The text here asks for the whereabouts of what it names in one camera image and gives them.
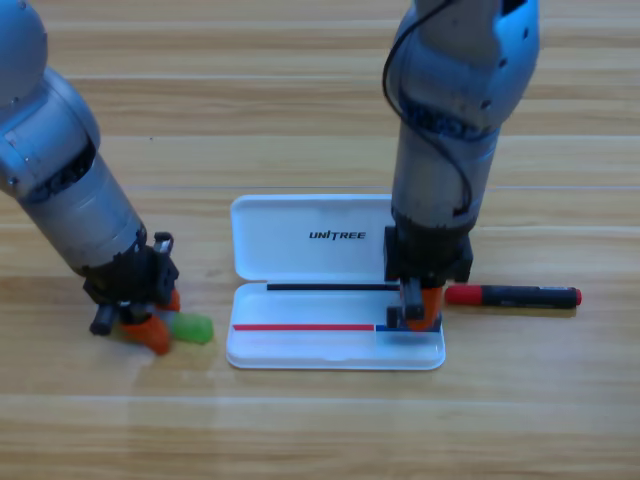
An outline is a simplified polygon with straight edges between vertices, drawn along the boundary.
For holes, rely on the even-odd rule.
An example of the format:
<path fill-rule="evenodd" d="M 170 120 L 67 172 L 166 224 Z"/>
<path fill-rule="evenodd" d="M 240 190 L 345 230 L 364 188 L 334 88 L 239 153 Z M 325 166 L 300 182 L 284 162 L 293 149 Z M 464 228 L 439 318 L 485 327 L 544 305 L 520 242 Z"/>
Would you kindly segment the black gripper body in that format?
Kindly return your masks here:
<path fill-rule="evenodd" d="M 179 271 L 171 259 L 174 238 L 157 232 L 152 246 L 140 230 L 132 246 L 98 267 L 84 266 L 83 288 L 98 310 L 90 325 L 94 335 L 109 335 L 116 322 L 138 324 L 149 315 L 147 306 L 162 307 L 176 289 Z"/>
<path fill-rule="evenodd" d="M 409 329 L 408 320 L 424 314 L 421 291 L 443 288 L 450 281 L 469 279 L 473 252 L 469 233 L 473 224 L 427 227 L 400 213 L 384 232 L 384 280 L 398 282 L 401 303 L 387 309 L 386 326 Z"/>

